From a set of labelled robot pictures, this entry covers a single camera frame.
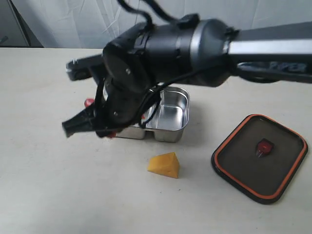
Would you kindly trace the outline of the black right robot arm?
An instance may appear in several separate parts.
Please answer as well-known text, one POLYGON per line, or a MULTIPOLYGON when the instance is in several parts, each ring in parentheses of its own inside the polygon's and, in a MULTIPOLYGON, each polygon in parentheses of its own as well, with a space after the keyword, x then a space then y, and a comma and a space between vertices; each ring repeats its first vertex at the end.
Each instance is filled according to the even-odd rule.
POLYGON ((312 81, 312 24, 237 30, 218 19, 188 15, 166 25, 138 23, 105 45, 101 54, 66 65, 72 81, 92 78, 94 102, 62 123, 67 137, 108 137, 146 128, 161 92, 174 83, 217 87, 230 76, 256 83, 312 81))

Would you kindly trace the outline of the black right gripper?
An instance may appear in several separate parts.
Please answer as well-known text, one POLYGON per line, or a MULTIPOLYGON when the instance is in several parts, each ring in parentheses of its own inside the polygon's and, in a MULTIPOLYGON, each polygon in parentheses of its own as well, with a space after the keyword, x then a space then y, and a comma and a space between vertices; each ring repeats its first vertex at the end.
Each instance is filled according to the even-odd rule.
POLYGON ((67 138, 84 132, 112 137, 134 124, 146 126, 142 115, 158 105, 158 92, 154 91, 157 82, 145 68, 143 55, 132 40, 114 40, 104 47, 107 76, 97 86, 94 108, 86 107, 61 123, 67 138))

